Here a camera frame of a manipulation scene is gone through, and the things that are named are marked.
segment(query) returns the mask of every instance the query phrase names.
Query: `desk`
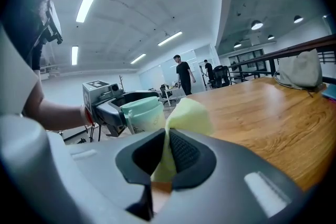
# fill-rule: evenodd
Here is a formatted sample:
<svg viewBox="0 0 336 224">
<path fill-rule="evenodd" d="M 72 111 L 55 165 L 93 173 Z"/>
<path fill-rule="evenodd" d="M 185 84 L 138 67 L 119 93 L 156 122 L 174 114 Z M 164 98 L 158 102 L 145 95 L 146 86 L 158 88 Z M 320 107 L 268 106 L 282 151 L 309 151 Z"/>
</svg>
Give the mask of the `desk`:
<svg viewBox="0 0 336 224">
<path fill-rule="evenodd" d="M 336 147 L 336 107 L 321 92 L 312 95 L 264 77 L 188 98 L 208 109 L 213 137 L 249 148 L 307 190 Z"/>
<path fill-rule="evenodd" d="M 171 89 L 168 89 L 168 90 L 165 90 L 165 91 L 164 91 L 164 92 L 166 93 L 166 97 L 167 97 L 169 106 L 171 106 L 171 104 L 170 104 L 170 100 L 169 100 L 169 97 L 168 97 L 168 93 L 167 93 L 167 92 L 176 91 L 176 90 L 181 90 L 181 89 L 178 88 L 178 87 L 174 87 L 174 88 L 171 88 Z"/>
</svg>

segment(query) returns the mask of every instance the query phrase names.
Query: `yellow cloth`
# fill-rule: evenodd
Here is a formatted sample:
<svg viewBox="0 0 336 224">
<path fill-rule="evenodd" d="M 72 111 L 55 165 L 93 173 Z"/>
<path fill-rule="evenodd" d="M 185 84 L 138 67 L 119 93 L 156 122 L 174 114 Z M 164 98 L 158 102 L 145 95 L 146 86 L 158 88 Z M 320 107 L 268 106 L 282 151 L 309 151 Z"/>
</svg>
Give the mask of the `yellow cloth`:
<svg viewBox="0 0 336 224">
<path fill-rule="evenodd" d="M 214 132 L 206 108 L 192 99 L 182 98 L 166 121 L 166 137 L 161 161 L 152 175 L 152 181 L 154 182 L 171 182 L 176 175 L 174 158 L 169 147 L 170 128 L 204 135 L 211 135 Z"/>
</svg>

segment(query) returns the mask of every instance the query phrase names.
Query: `beige bag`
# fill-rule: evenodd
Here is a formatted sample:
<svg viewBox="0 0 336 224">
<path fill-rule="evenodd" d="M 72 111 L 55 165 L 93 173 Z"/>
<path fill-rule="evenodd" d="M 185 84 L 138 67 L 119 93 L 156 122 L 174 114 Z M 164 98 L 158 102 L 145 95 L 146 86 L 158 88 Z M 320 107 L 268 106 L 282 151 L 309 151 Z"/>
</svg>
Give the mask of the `beige bag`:
<svg viewBox="0 0 336 224">
<path fill-rule="evenodd" d="M 280 85 L 300 90 L 319 86 L 322 83 L 322 69 L 316 49 L 279 59 L 279 71 L 275 72 L 274 78 Z"/>
</svg>

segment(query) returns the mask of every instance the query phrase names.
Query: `black office chair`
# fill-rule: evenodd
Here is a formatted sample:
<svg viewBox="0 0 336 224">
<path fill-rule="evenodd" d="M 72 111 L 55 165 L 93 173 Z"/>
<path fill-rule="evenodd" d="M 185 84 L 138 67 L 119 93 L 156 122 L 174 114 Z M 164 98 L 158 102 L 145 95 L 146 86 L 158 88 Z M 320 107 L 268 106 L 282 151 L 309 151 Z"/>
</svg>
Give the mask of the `black office chair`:
<svg viewBox="0 0 336 224">
<path fill-rule="evenodd" d="M 221 88 L 230 85 L 230 81 L 228 79 L 227 66 L 217 66 L 214 68 L 214 80 L 211 81 L 212 88 Z"/>
<path fill-rule="evenodd" d="M 166 98 L 167 96 L 168 96 L 168 98 L 169 98 L 170 96 L 173 95 L 172 92 L 167 92 L 167 96 L 166 96 L 166 93 L 164 92 L 164 91 L 166 90 L 166 86 L 165 86 L 164 84 L 161 85 L 160 90 L 161 90 L 161 97 L 162 97 L 162 98 Z"/>
</svg>

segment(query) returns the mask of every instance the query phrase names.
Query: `white ceiling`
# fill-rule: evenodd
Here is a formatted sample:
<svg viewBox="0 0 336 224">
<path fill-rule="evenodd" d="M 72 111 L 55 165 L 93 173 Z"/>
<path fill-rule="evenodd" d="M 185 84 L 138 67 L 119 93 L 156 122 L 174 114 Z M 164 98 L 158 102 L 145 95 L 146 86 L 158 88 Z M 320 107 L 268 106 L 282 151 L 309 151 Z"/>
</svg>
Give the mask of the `white ceiling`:
<svg viewBox="0 0 336 224">
<path fill-rule="evenodd" d="M 220 15 L 211 1 L 94 0 L 81 24 L 76 17 L 82 0 L 54 0 L 64 42 L 46 45 L 43 55 L 61 72 L 139 68 L 191 38 L 210 41 L 213 18 Z M 157 46 L 178 31 L 183 34 Z M 71 66 L 72 46 L 79 46 L 77 66 Z M 141 54 L 147 56 L 131 65 Z"/>
<path fill-rule="evenodd" d="M 234 43 L 249 38 L 252 33 L 258 33 L 260 43 L 268 42 L 268 35 L 278 37 L 298 27 L 294 24 L 295 15 L 304 18 L 302 23 L 315 16 L 327 12 L 322 0 L 231 0 L 230 11 L 226 21 L 222 40 L 217 47 L 219 55 L 234 50 Z M 253 20 L 260 20 L 264 26 L 251 30 Z M 251 46 L 243 42 L 239 49 Z"/>
</svg>

